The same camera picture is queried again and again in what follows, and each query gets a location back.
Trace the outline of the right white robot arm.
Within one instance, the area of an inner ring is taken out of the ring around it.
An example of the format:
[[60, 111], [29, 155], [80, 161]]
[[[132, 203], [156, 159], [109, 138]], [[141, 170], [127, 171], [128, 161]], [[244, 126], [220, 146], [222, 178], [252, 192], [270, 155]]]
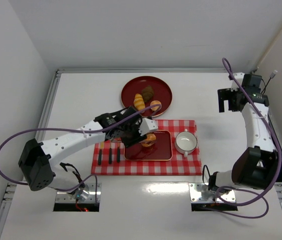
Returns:
[[232, 170], [215, 172], [209, 177], [208, 190], [227, 192], [229, 188], [266, 189], [277, 171], [278, 150], [270, 130], [269, 100], [261, 94], [262, 77], [255, 74], [236, 73], [237, 82], [230, 88], [219, 89], [218, 107], [223, 113], [224, 102], [228, 101], [228, 109], [240, 112], [246, 128], [247, 148], [234, 163]]

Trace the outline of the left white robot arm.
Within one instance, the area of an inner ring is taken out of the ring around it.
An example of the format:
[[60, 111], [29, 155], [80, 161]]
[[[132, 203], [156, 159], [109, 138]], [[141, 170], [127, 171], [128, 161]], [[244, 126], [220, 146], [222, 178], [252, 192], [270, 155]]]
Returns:
[[69, 156], [95, 144], [120, 139], [131, 147], [147, 139], [157, 130], [150, 117], [142, 117], [132, 106], [117, 112], [104, 113], [79, 129], [63, 129], [64, 135], [38, 142], [26, 142], [19, 160], [26, 184], [36, 192], [52, 188], [73, 194], [84, 187], [79, 171], [70, 163]]

